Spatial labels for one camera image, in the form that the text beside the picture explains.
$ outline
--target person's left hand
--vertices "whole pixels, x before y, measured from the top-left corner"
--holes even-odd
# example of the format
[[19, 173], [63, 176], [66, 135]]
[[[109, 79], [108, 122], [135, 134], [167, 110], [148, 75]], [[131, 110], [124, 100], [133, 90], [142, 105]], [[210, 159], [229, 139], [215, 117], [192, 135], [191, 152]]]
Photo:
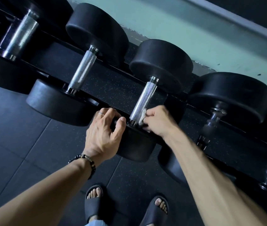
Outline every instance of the person's left hand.
[[[110, 125], [118, 117], [116, 129], [112, 132]], [[122, 134], [126, 128], [126, 119], [113, 108], [102, 108], [95, 113], [93, 121], [86, 131], [83, 154], [89, 156], [99, 166], [112, 158], [118, 151]]]

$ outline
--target hand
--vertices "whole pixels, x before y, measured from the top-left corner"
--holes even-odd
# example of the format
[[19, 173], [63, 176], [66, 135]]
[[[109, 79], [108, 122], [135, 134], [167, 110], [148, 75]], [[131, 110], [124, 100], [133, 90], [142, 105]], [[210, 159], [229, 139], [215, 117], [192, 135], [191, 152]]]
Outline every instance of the hand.
[[[114, 117], [118, 117], [119, 120], [117, 121], [116, 129], [112, 132], [110, 125]], [[125, 127], [125, 117], [121, 117], [113, 108], [102, 108], [97, 111], [90, 127], [86, 131], [83, 154], [89, 156], [96, 167], [103, 161], [112, 158], [118, 151]]]
[[178, 127], [169, 111], [163, 105], [148, 109], [146, 111], [146, 116], [143, 122], [147, 124], [148, 127], [145, 129], [153, 131], [162, 138], [169, 133], [170, 129]]

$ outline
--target pant leg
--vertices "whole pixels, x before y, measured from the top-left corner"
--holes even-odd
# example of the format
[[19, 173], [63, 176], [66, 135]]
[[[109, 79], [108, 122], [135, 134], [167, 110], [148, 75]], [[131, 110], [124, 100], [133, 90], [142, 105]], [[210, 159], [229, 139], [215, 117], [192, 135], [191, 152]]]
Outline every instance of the pant leg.
[[86, 226], [108, 226], [103, 220], [94, 220], [88, 223]]

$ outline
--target black sandal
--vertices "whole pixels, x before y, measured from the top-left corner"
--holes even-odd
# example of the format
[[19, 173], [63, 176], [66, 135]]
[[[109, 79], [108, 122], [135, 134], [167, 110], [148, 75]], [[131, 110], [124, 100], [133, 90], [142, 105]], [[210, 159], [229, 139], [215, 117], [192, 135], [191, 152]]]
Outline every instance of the black sandal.
[[[101, 197], [93, 197], [93, 198], [89, 198], [87, 199], [87, 196], [89, 195], [89, 193], [96, 188], [100, 188], [101, 189], [101, 193], [102, 196]], [[99, 218], [101, 218], [101, 200], [103, 199], [103, 189], [101, 188], [100, 185], [94, 185], [91, 186], [88, 191], [85, 194], [85, 201], [84, 201], [84, 212], [85, 212], [85, 218], [87, 223], [89, 223], [89, 220], [92, 216], [99, 216]]]
[[168, 215], [163, 209], [160, 208], [160, 206], [154, 204], [155, 200], [158, 198], [165, 202], [167, 212], [169, 211], [169, 205], [165, 198], [163, 198], [162, 196], [154, 197], [146, 210], [145, 216], [140, 223], [140, 226], [146, 226], [149, 224], [154, 224], [155, 226], [163, 226], [165, 224]]

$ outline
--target green wall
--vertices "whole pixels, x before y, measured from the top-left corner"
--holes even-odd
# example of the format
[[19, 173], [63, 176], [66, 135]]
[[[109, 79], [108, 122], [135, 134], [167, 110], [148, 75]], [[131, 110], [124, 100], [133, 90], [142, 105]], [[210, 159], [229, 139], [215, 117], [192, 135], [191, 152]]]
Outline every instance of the green wall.
[[216, 71], [267, 84], [267, 39], [184, 0], [73, 0], [96, 5], [121, 25], [169, 41]]

